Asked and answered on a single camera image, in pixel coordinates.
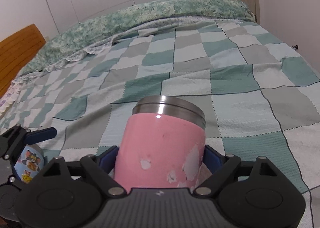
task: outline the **wall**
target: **wall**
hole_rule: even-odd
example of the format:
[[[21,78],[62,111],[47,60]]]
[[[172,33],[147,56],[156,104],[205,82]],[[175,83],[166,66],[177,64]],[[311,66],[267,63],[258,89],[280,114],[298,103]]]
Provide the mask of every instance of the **wall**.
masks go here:
[[[260,0],[260,24],[320,71],[320,0]]]
[[[44,37],[58,34],[46,0],[0,0],[0,41],[35,24]]]

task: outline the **metal screw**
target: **metal screw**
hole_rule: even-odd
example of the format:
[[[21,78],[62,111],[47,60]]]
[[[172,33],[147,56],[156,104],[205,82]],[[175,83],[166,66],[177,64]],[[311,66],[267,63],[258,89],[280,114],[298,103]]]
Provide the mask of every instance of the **metal screw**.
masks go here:
[[[111,187],[108,190],[110,195],[122,195],[124,193],[124,189],[122,187]]]
[[[211,193],[211,189],[209,187],[198,187],[196,193],[198,195],[208,195]]]

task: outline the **headboard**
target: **headboard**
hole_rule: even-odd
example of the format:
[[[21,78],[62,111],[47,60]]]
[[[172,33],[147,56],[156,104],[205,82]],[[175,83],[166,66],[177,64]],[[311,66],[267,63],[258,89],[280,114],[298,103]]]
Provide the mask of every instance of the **headboard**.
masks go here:
[[[11,81],[45,44],[35,24],[19,30],[0,42],[0,97]]]

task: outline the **plaid fabric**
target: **plaid fabric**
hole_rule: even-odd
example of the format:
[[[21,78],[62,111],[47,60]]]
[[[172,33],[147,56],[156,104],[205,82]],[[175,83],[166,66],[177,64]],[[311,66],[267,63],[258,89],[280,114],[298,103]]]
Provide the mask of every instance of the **plaid fabric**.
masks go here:
[[[320,227],[320,80],[288,45],[252,22],[144,29],[111,49],[44,74],[6,117],[54,126],[50,160],[78,160],[119,145],[132,108],[148,95],[178,96],[206,116],[207,144],[242,160],[267,156],[306,200],[300,227]]]

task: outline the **pink cup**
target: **pink cup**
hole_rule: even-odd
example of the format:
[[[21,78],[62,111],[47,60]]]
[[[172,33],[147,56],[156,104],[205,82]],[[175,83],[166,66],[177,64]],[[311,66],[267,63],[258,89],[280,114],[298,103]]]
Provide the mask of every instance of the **pink cup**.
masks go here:
[[[129,118],[115,165],[115,180],[132,187],[198,186],[205,145],[204,113],[176,97],[141,99]]]

